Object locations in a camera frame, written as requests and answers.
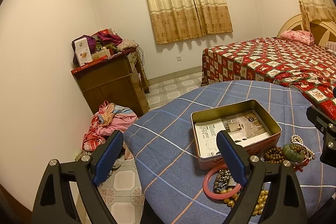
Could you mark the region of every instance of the bed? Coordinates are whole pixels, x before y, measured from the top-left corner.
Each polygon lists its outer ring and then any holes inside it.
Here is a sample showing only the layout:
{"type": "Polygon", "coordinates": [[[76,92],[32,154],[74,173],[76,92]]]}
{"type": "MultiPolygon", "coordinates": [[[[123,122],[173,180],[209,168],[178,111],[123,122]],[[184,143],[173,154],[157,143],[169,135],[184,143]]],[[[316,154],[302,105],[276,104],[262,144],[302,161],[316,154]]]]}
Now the bed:
{"type": "Polygon", "coordinates": [[[266,81],[299,90],[313,105],[336,121],[336,57],[325,50],[336,42],[336,24],[313,22],[315,45],[280,38],[284,30],[302,30],[301,15],[290,19],[278,37],[258,38],[206,48],[202,85],[231,80],[266,81]]]}

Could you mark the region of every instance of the wooden headboard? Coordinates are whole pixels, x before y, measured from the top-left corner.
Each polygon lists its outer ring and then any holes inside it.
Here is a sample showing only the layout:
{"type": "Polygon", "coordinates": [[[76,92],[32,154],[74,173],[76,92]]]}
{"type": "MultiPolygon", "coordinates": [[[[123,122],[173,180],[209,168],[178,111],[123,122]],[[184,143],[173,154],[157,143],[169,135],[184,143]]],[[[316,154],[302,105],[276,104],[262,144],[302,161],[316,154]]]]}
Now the wooden headboard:
{"type": "MultiPolygon", "coordinates": [[[[331,21],[313,21],[310,24],[310,29],[315,38],[315,44],[325,47],[328,41],[336,42],[336,24],[331,21]]],[[[303,30],[302,16],[297,15],[292,17],[287,21],[281,28],[278,37],[283,31],[293,30],[299,31],[303,30]]]]}

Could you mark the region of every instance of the screw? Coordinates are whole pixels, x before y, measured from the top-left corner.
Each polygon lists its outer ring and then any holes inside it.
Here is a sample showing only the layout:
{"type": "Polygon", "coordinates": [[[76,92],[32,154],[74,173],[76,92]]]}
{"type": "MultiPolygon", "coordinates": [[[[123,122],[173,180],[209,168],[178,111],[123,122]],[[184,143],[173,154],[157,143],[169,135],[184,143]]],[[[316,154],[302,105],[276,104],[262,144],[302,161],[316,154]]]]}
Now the screw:
{"type": "Polygon", "coordinates": [[[257,156],[251,156],[251,157],[250,157],[250,160],[251,160],[252,162],[258,162],[258,161],[259,161],[259,158],[258,158],[257,156]]]}
{"type": "Polygon", "coordinates": [[[284,160],[283,165],[286,166],[286,167],[290,167],[292,164],[290,163],[290,161],[284,160]]]}
{"type": "Polygon", "coordinates": [[[49,165],[50,166],[55,166],[57,164],[57,160],[51,160],[50,162],[49,162],[49,165]]]}
{"type": "Polygon", "coordinates": [[[90,159],[90,155],[84,155],[81,157],[82,161],[89,161],[89,159],[90,159]]]}

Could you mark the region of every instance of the red plaid cloth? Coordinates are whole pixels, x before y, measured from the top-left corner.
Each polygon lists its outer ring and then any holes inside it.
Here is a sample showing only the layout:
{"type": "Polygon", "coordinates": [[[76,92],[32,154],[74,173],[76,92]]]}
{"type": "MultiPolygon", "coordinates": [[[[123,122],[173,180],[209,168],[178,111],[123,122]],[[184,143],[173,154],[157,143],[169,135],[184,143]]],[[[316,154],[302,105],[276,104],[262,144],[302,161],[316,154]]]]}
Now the red plaid cloth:
{"type": "Polygon", "coordinates": [[[202,85],[257,80],[296,88],[336,121],[336,60],[323,47],[281,38],[259,38],[206,48],[202,63],[202,85]]]}
{"type": "Polygon", "coordinates": [[[104,114],[108,105],[109,102],[104,101],[103,105],[99,106],[99,111],[93,116],[89,131],[84,135],[82,149],[85,149],[86,151],[93,151],[98,145],[105,143],[104,137],[97,135],[96,130],[101,124],[98,115],[104,114]]]}

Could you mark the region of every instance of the blue tablecloth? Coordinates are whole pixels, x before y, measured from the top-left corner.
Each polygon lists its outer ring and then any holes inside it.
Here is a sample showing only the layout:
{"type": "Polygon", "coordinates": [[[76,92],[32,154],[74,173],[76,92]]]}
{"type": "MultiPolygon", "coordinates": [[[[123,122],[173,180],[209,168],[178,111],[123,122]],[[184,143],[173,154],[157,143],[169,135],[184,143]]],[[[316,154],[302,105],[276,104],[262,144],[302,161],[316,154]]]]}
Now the blue tablecloth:
{"type": "MultiPolygon", "coordinates": [[[[298,134],[316,154],[303,173],[296,172],[308,216],[335,193],[336,169],[319,160],[323,135],[307,120],[310,102],[301,93],[259,81],[215,83],[149,111],[124,134],[135,157],[142,191],[164,223],[223,223],[230,208],[202,191],[207,171],[198,165],[190,114],[246,99],[256,99],[279,123],[282,134],[278,146],[298,134]]],[[[251,218],[250,223],[257,222],[258,217],[251,218]]]]}

